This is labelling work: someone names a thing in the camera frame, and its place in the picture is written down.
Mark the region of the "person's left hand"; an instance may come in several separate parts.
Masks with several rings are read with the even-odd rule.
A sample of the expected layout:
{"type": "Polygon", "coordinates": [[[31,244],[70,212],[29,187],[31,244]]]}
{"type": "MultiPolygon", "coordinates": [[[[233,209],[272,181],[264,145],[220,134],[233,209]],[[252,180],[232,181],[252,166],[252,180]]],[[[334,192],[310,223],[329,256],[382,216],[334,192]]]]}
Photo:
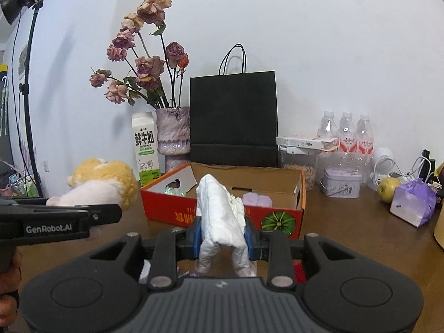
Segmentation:
{"type": "Polygon", "coordinates": [[[11,267],[1,274],[1,327],[9,326],[17,319],[20,304],[18,289],[22,280],[21,264],[22,253],[17,248],[12,257],[11,267]]]}

